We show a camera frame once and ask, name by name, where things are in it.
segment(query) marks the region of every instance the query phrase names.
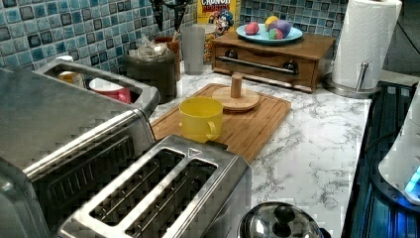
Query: drawer handle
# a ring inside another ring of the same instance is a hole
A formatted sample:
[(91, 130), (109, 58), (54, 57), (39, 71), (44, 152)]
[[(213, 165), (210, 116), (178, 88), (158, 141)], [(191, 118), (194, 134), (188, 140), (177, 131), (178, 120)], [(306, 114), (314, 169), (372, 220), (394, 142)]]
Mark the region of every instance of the drawer handle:
[(250, 62), (238, 59), (238, 54), (233, 50), (227, 50), (225, 52), (225, 55), (223, 57), (216, 56), (216, 60), (221, 60), (225, 62), (232, 62), (236, 64), (246, 65), (246, 66), (252, 66), (257, 67), (260, 69), (265, 69), (268, 71), (275, 71), (275, 72), (281, 72), (284, 74), (289, 75), (297, 75), (299, 74), (298, 65), (293, 60), (289, 60), (283, 64), (283, 67), (275, 67), (275, 66), (269, 66), (269, 65), (263, 65), (256, 62)]

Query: toaster oven handle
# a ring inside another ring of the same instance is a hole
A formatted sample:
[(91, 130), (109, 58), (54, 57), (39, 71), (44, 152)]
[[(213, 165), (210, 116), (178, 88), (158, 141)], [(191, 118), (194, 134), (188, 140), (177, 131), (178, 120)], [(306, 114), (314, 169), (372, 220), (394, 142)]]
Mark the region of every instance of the toaster oven handle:
[(160, 101), (158, 89), (153, 86), (148, 86), (128, 77), (77, 62), (54, 59), (35, 72), (56, 78), (58, 74), (63, 71), (74, 71), (94, 77), (100, 77), (104, 80), (119, 84), (123, 87), (129, 88), (133, 92), (136, 92), (139, 94), (139, 98), (133, 103), (133, 105), (142, 109), (142, 111), (146, 114), (147, 119), (149, 119), (149, 117), (154, 113)]

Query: pot lid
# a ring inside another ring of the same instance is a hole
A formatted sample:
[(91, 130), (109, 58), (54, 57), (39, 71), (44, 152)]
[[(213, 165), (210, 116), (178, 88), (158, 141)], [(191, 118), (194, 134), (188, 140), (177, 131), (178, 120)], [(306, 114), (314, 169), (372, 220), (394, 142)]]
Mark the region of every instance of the pot lid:
[(283, 202), (265, 202), (241, 220), (240, 238), (323, 237), (317, 223), (303, 210)]

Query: purple egg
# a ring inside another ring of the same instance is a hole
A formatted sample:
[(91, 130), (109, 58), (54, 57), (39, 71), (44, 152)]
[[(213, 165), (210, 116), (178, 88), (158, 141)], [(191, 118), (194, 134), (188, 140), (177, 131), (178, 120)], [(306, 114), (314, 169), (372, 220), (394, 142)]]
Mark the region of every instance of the purple egg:
[(287, 21), (275, 20), (268, 25), (268, 30), (271, 30), (271, 29), (281, 30), (283, 32), (283, 37), (285, 38), (290, 33), (291, 26), (290, 26), (290, 23)]

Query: toaster slot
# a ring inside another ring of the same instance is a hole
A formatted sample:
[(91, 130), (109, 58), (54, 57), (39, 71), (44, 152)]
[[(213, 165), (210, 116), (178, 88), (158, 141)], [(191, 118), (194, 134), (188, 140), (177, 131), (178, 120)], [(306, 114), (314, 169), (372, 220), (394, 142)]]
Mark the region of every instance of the toaster slot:
[(126, 234), (139, 238), (162, 237), (215, 171), (214, 165), (192, 160)]
[(159, 151), (90, 215), (110, 226), (117, 225), (183, 158), (183, 155), (169, 150)]

